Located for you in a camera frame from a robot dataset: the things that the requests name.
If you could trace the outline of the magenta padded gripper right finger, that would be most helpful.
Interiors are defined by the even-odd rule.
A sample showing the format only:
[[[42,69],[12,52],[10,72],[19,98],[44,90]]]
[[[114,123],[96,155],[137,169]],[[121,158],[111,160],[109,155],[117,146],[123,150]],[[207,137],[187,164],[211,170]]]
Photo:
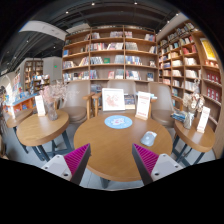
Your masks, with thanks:
[[[140,145],[132,145],[132,155],[144,185],[166,177],[182,169],[167,154],[156,154]]]

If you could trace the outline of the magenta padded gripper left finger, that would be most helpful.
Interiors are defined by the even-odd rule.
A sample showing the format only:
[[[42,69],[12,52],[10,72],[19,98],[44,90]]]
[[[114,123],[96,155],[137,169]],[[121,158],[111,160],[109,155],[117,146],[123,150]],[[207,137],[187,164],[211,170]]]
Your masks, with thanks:
[[[91,147],[86,144],[65,156],[55,155],[42,169],[79,185],[90,156]]]

